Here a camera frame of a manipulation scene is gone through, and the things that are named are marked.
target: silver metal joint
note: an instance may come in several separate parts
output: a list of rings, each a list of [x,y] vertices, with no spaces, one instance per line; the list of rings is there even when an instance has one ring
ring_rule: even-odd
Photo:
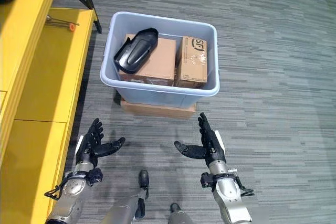
[[[211,162],[209,164],[209,170],[213,175],[228,173],[225,162],[221,160]]]

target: label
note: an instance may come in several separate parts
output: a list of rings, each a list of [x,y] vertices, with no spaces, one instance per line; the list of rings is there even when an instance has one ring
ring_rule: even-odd
[[[145,83],[144,81],[142,81],[142,80],[137,80],[137,79],[131,79],[131,82]]]
[[[154,85],[168,86],[168,80],[147,78],[147,83]]]

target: yellow cabinet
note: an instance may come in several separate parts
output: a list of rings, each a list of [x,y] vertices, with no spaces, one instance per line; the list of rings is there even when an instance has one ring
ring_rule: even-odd
[[[0,223],[44,223],[66,123],[15,120],[1,168]]]

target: black wire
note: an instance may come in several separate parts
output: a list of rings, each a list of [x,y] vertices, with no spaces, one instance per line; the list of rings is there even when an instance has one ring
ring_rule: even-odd
[[[248,189],[245,188],[244,186],[241,188],[241,190],[245,191],[244,193],[242,193],[240,196],[241,197],[245,197],[245,196],[254,196],[254,190],[253,189]]]

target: gray carpet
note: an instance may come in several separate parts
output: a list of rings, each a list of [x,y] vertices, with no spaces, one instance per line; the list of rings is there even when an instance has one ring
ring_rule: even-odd
[[[150,173],[150,198],[139,223],[166,223],[177,202],[195,223],[222,223],[203,161],[180,155],[175,140],[198,144],[190,120],[132,116],[99,78],[109,22],[131,12],[206,22],[218,31],[221,91],[197,104],[221,132],[227,160],[256,196],[244,198],[270,223],[336,222],[336,0],[93,0],[103,34],[93,32],[66,170],[79,134],[95,117],[105,141],[124,136],[120,151],[99,160],[104,173],[79,223],[100,223],[110,206]],[[77,0],[54,6],[83,7]]]

